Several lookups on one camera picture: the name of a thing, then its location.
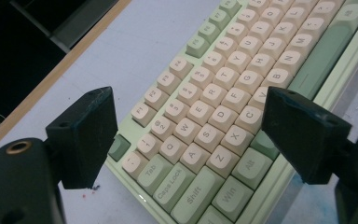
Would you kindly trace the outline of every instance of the wooden edge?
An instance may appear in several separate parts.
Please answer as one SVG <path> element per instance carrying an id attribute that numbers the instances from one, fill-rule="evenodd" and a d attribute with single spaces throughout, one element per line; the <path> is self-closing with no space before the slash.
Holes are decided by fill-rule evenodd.
<path id="1" fill-rule="evenodd" d="M 0 140 L 22 119 L 52 85 L 66 72 L 77 58 L 107 28 L 131 0 L 118 0 L 117 3 L 94 25 L 79 43 L 60 63 L 35 87 L 35 89 L 0 124 Z"/>

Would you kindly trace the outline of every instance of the white surface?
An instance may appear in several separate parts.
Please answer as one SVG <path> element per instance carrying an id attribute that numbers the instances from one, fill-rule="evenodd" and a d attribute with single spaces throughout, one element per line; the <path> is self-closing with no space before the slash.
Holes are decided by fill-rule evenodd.
<path id="1" fill-rule="evenodd" d="M 132 0 L 0 147 L 23 137 L 46 139 L 45 127 L 66 107 L 83 93 L 104 86 L 114 90 L 117 119 L 121 121 L 218 3 Z M 95 185 L 100 187 L 62 191 L 67 223 L 156 222 L 106 167 Z M 337 222 L 333 187 L 303 187 L 295 176 L 269 222 Z"/>

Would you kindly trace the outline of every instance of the keyboard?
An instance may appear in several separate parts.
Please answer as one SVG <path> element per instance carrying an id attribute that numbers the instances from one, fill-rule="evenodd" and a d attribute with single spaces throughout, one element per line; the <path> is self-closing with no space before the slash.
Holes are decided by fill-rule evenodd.
<path id="1" fill-rule="evenodd" d="M 106 165 L 159 223 L 263 223 L 294 174 L 259 130 L 268 86 L 331 109 L 357 66 L 358 0 L 223 0 Z"/>

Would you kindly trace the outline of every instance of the black mount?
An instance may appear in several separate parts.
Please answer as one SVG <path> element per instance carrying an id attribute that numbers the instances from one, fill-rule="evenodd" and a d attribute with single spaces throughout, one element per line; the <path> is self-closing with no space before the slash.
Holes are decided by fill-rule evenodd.
<path id="1" fill-rule="evenodd" d="M 347 139 L 348 122 L 294 91 L 269 87 L 261 129 L 304 182 L 338 176 L 338 220 L 358 223 L 358 140 Z"/>
<path id="2" fill-rule="evenodd" d="M 92 188 L 117 132 L 112 89 L 87 92 L 46 131 L 0 148 L 0 223 L 65 223 L 58 183 Z"/>

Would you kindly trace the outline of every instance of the sage green keycap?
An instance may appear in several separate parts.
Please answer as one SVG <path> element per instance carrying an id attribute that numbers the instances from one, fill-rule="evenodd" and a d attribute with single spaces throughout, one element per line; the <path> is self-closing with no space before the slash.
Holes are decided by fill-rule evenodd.
<path id="1" fill-rule="evenodd" d="M 241 5 L 237 0 L 223 0 L 220 2 L 219 8 L 224 10 L 229 17 L 233 17 L 238 10 L 240 10 Z"/>
<path id="2" fill-rule="evenodd" d="M 313 99 L 351 41 L 357 27 L 358 1 L 347 1 L 327 27 L 288 89 Z"/>
<path id="3" fill-rule="evenodd" d="M 182 163 L 176 163 L 153 194 L 153 198 L 167 212 L 171 212 L 194 175 Z"/>
<path id="4" fill-rule="evenodd" d="M 251 189 L 256 189 L 271 164 L 270 158 L 248 147 L 232 174 Z"/>
<path id="5" fill-rule="evenodd" d="M 229 23 L 231 18 L 228 14 L 220 8 L 214 10 L 214 12 L 209 16 L 209 22 L 216 25 L 219 30 L 223 30 Z"/>
<path id="6" fill-rule="evenodd" d="M 178 223 L 195 223 L 211 203 L 224 179 L 204 166 L 171 211 Z"/>
<path id="7" fill-rule="evenodd" d="M 236 178 L 229 176 L 212 204 L 231 221 L 235 222 L 252 197 L 253 191 Z"/>
<path id="8" fill-rule="evenodd" d="M 138 176 L 138 183 L 152 195 L 172 169 L 172 164 L 161 155 L 154 156 Z"/>
<path id="9" fill-rule="evenodd" d="M 199 28 L 199 36 L 204 38 L 210 44 L 212 44 L 215 41 L 215 39 L 219 36 L 219 34 L 220 34 L 220 30 L 217 29 L 217 27 L 214 24 L 208 21 L 203 23 Z"/>
<path id="10" fill-rule="evenodd" d="M 112 157 L 113 160 L 119 161 L 130 146 L 131 144 L 121 136 L 121 134 L 117 134 L 112 147 L 109 149 L 108 155 Z"/>
<path id="11" fill-rule="evenodd" d="M 209 48 L 210 44 L 199 35 L 193 35 L 187 42 L 186 54 L 200 58 Z"/>
<path id="12" fill-rule="evenodd" d="M 230 224 L 232 223 L 228 218 L 223 216 L 213 206 L 209 206 L 204 215 L 200 218 L 198 224 Z"/>
<path id="13" fill-rule="evenodd" d="M 263 131 L 259 131 L 251 143 L 251 147 L 257 151 L 268 156 L 274 160 L 279 155 L 279 150 L 275 147 L 274 143 L 269 139 L 267 134 Z"/>

